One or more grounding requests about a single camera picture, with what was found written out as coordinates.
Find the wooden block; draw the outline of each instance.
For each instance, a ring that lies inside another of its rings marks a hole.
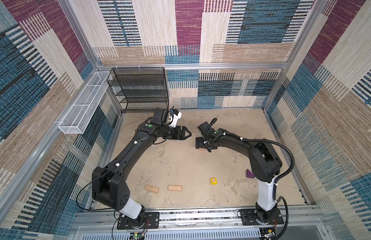
[[[159,188],[158,187],[154,187],[154,186],[151,186],[151,185],[145,185],[145,190],[148,190],[148,191],[151,191],[151,192],[156,192],[158,193],[159,192]]]
[[[168,185],[168,190],[170,190],[170,191],[182,191],[183,186]]]

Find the white wire mesh basket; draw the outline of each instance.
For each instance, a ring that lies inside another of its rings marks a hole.
[[[107,81],[112,80],[107,71],[96,72],[59,124],[64,134],[83,134],[100,103]]]

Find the purple triangular block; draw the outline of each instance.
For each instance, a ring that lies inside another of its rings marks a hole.
[[[255,175],[253,175],[253,173],[251,171],[249,171],[248,169],[247,169],[246,173],[247,173],[247,177],[255,178]]]

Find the concrete floor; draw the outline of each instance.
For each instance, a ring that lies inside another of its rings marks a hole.
[[[219,109],[182,110],[182,118],[177,122],[186,126],[192,137],[185,141],[167,140],[152,145],[137,161],[130,172],[127,184],[132,198],[146,208],[171,207],[211,207],[255,205],[258,197],[256,179],[246,178],[246,169],[251,170],[250,161],[245,156],[224,147],[211,153],[195,149],[195,137],[202,122],[210,122],[217,117],[215,129],[223,128],[246,138],[266,138],[275,140],[269,124],[260,109]],[[127,145],[137,126],[152,113],[127,113],[116,143],[112,159]],[[282,172],[288,165],[276,147],[283,161]],[[217,178],[212,185],[210,178]],[[144,189],[145,185],[159,187],[154,193]],[[181,185],[181,192],[168,191],[168,185]],[[292,174],[279,181],[276,198],[284,196],[289,205],[302,205],[304,199],[298,190]]]

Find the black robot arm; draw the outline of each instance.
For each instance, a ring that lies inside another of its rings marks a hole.
[[[259,190],[256,210],[253,212],[254,218],[259,224],[267,224],[277,215],[277,202],[280,200],[280,198],[276,200],[277,182],[292,171],[294,166],[293,155],[288,148],[278,142],[267,139],[246,139],[221,128],[215,130],[212,128],[212,124],[216,120],[215,118],[210,124],[204,122],[198,126],[198,130],[203,137],[196,138],[196,148],[205,148],[211,152],[218,147],[227,147],[249,158],[252,172],[258,179]],[[283,148],[291,158],[291,165],[282,174],[280,174],[282,162],[273,148],[273,144]]]
[[[136,225],[141,224],[144,219],[144,207],[130,198],[125,180],[140,156],[158,137],[185,140],[192,135],[186,127],[176,126],[180,117],[181,113],[176,109],[155,109],[153,117],[147,118],[138,126],[134,137],[123,151],[104,168],[97,167],[92,172],[92,198],[120,211],[131,220],[136,219]]]

